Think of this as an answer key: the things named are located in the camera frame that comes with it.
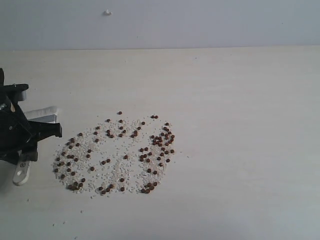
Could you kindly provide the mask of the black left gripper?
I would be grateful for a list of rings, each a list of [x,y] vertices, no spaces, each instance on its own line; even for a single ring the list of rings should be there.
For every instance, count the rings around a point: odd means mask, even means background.
[[[34,152],[38,142],[62,137],[60,123],[27,120],[19,102],[26,100],[26,83],[5,85],[4,70],[0,70],[0,159],[16,165],[19,151]]]

